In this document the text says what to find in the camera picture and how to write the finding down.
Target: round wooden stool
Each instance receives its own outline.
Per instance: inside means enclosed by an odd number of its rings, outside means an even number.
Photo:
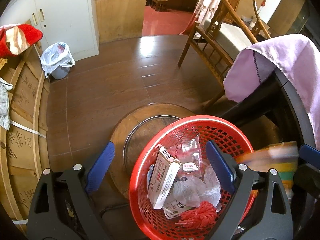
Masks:
[[[108,171],[124,197],[129,198],[131,172],[147,143],[167,125],[192,115],[182,106],[155,103],[133,110],[115,126],[111,141],[116,153]]]

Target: red yarn bundle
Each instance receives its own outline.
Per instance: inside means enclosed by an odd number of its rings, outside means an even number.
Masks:
[[[211,203],[202,201],[198,208],[182,212],[180,216],[181,220],[175,224],[189,229],[202,229],[214,223],[217,212]]]

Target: curtain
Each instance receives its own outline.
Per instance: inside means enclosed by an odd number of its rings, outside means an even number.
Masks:
[[[180,35],[188,35],[196,21],[203,26],[205,20],[211,20],[219,3],[220,0],[199,0],[186,29]]]

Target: red floor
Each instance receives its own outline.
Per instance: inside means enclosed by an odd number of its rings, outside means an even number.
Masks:
[[[142,36],[179,34],[185,30],[192,12],[168,10],[159,12],[146,6],[144,9]]]

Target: basket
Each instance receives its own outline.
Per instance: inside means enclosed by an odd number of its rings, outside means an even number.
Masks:
[[[179,218],[168,220],[162,209],[154,210],[147,198],[147,173],[151,164],[156,161],[159,148],[169,148],[193,139],[199,133],[202,157],[205,155],[205,144],[209,140],[215,140],[223,152],[234,158],[253,152],[252,146],[245,135],[233,124],[214,116],[196,115],[180,119],[162,129],[156,134],[141,152],[132,171],[129,186],[129,201],[132,215],[143,233],[152,240],[177,239],[196,240],[204,239],[214,224],[203,229],[186,229],[175,224]],[[222,214],[227,205],[230,194],[221,189]],[[249,211],[254,196],[248,201],[243,218]]]

